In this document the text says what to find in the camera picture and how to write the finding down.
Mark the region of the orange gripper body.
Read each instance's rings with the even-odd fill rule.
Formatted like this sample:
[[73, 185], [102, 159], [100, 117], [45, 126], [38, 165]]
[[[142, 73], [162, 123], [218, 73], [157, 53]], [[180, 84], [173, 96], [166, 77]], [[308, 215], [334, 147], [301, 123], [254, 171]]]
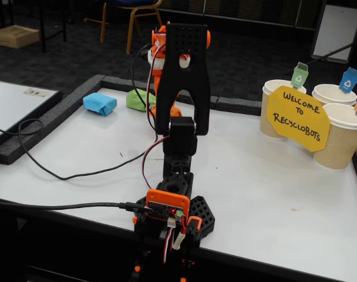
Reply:
[[154, 91], [156, 97], [156, 104], [153, 106], [153, 114], [155, 118], [162, 118], [167, 115], [167, 102], [165, 97], [165, 84], [161, 84], [162, 70], [154, 69]]

